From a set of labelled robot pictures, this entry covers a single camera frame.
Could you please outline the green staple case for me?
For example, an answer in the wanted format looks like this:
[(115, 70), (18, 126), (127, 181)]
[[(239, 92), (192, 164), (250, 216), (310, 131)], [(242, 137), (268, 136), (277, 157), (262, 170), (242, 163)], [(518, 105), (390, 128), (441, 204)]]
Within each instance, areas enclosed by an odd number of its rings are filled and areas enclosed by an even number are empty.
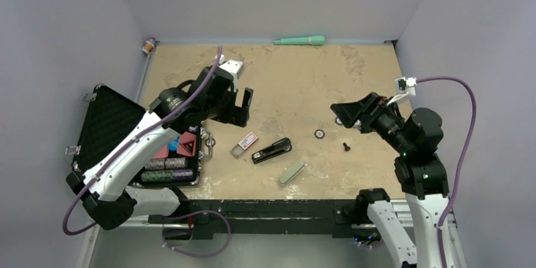
[(304, 168), (305, 163), (303, 161), (296, 161), (291, 167), (280, 175), (278, 182), (280, 185), (287, 185), (293, 178), (295, 178)]

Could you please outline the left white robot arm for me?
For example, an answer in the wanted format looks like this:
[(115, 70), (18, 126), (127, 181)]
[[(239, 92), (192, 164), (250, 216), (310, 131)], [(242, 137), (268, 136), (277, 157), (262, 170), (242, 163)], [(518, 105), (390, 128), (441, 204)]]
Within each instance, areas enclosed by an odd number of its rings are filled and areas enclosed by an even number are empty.
[(188, 217), (188, 206), (171, 188), (135, 188), (134, 177), (168, 143), (206, 119), (245, 127), (253, 90), (245, 89), (241, 106), (236, 106), (241, 62), (230, 60), (205, 67), (195, 80), (163, 90), (131, 120), (127, 132), (107, 153), (90, 153), (90, 167), (72, 171), (66, 182), (93, 224), (117, 228), (131, 217), (161, 215), (173, 223)]

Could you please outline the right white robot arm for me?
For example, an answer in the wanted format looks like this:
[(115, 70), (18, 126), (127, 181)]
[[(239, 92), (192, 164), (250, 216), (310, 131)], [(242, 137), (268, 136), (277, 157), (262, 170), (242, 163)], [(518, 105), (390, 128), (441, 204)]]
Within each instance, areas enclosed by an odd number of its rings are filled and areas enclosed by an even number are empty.
[(357, 225), (373, 224), (396, 267), (458, 267), (442, 227), (448, 213), (448, 176), (436, 154), (444, 134), (442, 119), (427, 108), (402, 117), (396, 103), (375, 92), (357, 102), (332, 104), (331, 110), (345, 128), (376, 133), (397, 153), (394, 172), (410, 209), (415, 239), (398, 220), (383, 188), (360, 190), (354, 205), (341, 217)]

